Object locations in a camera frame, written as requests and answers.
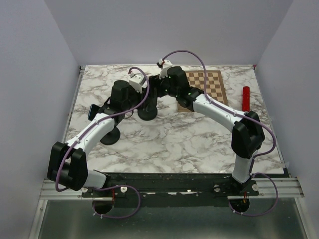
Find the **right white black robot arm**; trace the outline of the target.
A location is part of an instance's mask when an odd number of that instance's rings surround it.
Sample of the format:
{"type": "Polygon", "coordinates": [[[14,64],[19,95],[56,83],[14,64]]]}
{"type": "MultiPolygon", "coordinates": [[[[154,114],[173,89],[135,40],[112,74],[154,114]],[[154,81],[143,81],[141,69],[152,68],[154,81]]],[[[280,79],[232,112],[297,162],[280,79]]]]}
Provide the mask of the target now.
{"type": "Polygon", "coordinates": [[[251,177],[253,157],[265,140],[257,113],[237,113],[205,95],[202,89],[189,84],[186,72],[179,66],[168,68],[164,77],[160,74],[150,76],[149,81],[156,97],[174,97],[182,107],[211,118],[231,132],[231,148],[236,158],[232,172],[234,180],[230,181],[229,189],[235,195],[245,192],[248,187],[246,182],[251,177]]]}

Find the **black round-base clamp stand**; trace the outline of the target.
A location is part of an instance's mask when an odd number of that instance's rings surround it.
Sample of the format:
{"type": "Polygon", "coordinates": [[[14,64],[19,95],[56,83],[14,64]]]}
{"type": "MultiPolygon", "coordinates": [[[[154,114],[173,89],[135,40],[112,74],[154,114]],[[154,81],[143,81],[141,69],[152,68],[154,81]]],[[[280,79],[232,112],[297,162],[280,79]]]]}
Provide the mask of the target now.
{"type": "Polygon", "coordinates": [[[157,114],[157,97],[148,97],[138,108],[138,116],[144,121],[153,120],[157,114]]]}

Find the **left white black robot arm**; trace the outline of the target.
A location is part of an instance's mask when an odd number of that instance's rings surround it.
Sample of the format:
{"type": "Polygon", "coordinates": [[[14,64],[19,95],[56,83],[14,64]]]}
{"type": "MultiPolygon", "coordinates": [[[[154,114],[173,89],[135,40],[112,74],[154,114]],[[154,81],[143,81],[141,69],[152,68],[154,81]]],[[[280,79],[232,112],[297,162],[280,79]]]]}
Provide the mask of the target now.
{"type": "Polygon", "coordinates": [[[129,81],[115,81],[104,104],[91,105],[88,114],[90,123],[65,143],[53,145],[47,177],[55,183],[56,191],[93,188],[100,197],[110,193],[107,175],[88,169],[87,156],[102,138],[108,136],[110,144],[119,140],[118,124],[125,114],[143,106],[150,90],[149,79],[141,75],[134,75],[129,81]]]}

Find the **blue phone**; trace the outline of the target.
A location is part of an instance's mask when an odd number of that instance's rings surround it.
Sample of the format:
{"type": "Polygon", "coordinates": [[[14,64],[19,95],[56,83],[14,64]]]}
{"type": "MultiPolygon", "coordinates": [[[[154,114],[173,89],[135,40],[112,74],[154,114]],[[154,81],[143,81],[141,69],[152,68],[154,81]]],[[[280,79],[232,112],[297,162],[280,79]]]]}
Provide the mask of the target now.
{"type": "Polygon", "coordinates": [[[89,108],[88,120],[92,121],[96,114],[98,113],[100,107],[98,105],[92,104],[89,108]]]}

